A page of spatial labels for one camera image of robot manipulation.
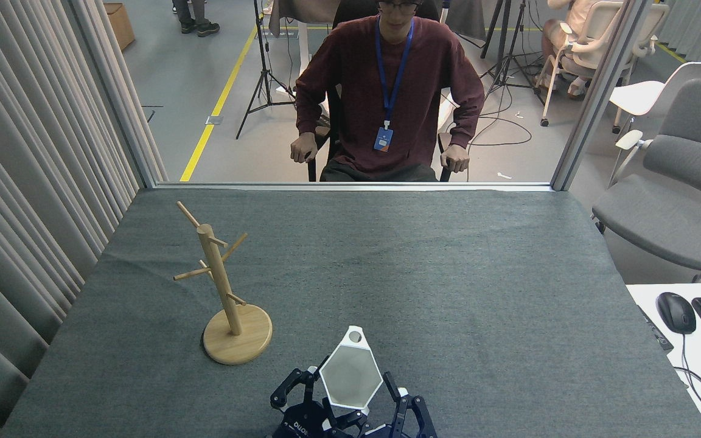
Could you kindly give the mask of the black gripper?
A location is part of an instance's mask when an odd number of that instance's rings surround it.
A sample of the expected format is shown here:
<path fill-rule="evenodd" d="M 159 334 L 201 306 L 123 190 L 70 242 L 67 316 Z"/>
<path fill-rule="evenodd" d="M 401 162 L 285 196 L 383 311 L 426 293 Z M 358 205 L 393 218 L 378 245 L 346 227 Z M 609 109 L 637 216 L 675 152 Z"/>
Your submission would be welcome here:
<path fill-rule="evenodd" d="M 392 423 L 384 424 L 376 429 L 371 429 L 367 431 L 363 437 L 366 438 L 387 438 L 387 437 L 403 437 L 409 438 L 403 432 L 404 422 L 406 418 L 407 411 L 407 394 L 402 395 L 400 388 L 396 385 L 391 372 L 384 372 L 382 374 L 382 379 L 386 383 L 389 394 L 392 400 L 397 404 L 395 414 L 393 416 Z M 414 415 L 416 416 L 416 421 L 418 424 L 418 431 L 415 437 L 418 438 L 431 438 L 439 437 L 434 428 L 431 415 L 426 405 L 425 399 L 420 395 L 415 395 L 412 397 L 411 402 L 409 402 L 408 407 L 411 408 Z"/>
<path fill-rule="evenodd" d="M 284 418 L 273 433 L 273 437 L 325 437 L 323 422 L 327 413 L 323 404 L 314 399 L 314 386 L 319 380 L 319 369 L 309 366 L 306 371 L 298 368 L 283 379 L 281 384 L 270 395 L 272 409 L 283 410 L 287 407 L 287 396 L 300 382 L 304 385 L 304 396 L 301 406 L 290 406 L 284 411 Z"/>

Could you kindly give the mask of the person's right hand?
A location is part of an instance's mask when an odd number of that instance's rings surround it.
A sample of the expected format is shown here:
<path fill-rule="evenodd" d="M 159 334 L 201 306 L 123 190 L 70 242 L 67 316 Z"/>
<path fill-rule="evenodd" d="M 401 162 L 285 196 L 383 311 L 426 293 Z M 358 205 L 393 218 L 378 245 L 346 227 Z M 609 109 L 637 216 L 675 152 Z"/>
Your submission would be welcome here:
<path fill-rule="evenodd" d="M 301 133 L 290 144 L 290 158 L 297 163 L 306 163 L 315 160 L 319 148 L 315 141 L 314 132 Z"/>

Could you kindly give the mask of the person's left hand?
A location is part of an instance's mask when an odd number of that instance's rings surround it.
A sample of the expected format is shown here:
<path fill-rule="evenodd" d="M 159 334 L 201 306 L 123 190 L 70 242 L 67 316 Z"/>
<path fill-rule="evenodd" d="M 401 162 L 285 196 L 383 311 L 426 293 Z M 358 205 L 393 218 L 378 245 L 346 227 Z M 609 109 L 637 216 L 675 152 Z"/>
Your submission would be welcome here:
<path fill-rule="evenodd" d="M 442 166 L 453 173 L 468 169 L 470 155 L 465 147 L 451 143 L 440 155 Z"/>

